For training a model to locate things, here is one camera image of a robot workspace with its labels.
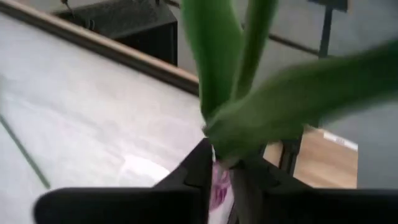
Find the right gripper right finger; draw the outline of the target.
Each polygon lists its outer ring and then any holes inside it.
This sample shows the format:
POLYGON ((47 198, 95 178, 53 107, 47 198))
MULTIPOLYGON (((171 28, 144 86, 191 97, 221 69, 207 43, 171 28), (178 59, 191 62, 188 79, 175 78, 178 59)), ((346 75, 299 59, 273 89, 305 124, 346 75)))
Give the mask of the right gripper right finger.
POLYGON ((231 169, 239 224, 398 224, 398 190, 314 188, 261 157, 231 169))

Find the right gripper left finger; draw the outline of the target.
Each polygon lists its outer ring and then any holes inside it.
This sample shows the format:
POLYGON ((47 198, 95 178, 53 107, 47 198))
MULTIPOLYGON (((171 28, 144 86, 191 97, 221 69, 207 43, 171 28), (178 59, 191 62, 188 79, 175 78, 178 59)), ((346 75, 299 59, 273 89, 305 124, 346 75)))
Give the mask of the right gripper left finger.
POLYGON ((35 224, 208 224, 212 155, 202 139, 153 187, 53 190, 35 202, 35 224))

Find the pink tulip with green leaves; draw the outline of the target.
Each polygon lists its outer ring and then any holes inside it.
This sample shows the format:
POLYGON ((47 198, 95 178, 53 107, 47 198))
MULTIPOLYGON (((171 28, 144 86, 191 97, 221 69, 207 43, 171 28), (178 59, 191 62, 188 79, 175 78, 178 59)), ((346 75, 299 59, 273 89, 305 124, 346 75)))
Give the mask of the pink tulip with green leaves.
POLYGON ((198 71, 203 133, 219 163, 231 171, 239 224, 263 221, 263 144, 296 138, 325 115, 398 94, 398 39, 354 55, 293 65, 253 89, 277 4, 249 0, 241 24, 231 0, 181 3, 198 71))

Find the white label strip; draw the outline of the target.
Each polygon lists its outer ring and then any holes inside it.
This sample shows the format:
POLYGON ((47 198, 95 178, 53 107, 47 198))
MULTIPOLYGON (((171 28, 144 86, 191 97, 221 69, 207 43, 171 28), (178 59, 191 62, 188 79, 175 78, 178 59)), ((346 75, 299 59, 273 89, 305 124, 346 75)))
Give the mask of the white label strip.
POLYGON ((328 140, 328 141, 331 141, 331 142, 334 142, 336 144, 339 144, 340 146, 344 146, 344 147, 347 147, 347 148, 349 148, 351 150, 358 151, 358 144, 357 143, 355 143, 353 141, 350 141, 349 139, 343 138, 341 136, 337 136, 337 135, 335 135, 333 133, 324 132, 323 133, 323 138, 328 140))

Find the wooden table edge strip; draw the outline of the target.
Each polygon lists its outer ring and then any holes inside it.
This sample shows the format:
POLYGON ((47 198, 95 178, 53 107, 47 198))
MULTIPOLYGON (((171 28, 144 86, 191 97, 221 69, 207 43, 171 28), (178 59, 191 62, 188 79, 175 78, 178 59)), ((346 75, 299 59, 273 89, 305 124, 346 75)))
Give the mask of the wooden table edge strip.
POLYGON ((13 0, 0 0, 0 13, 199 96, 198 77, 165 61, 13 0))

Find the black cabinet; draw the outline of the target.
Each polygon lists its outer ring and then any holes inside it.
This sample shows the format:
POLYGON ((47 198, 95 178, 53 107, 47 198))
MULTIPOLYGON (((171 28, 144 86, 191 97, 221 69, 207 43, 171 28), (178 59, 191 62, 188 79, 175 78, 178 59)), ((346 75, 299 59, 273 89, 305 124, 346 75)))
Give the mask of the black cabinet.
POLYGON ((163 0, 107 0, 53 14, 178 65, 178 21, 163 0))

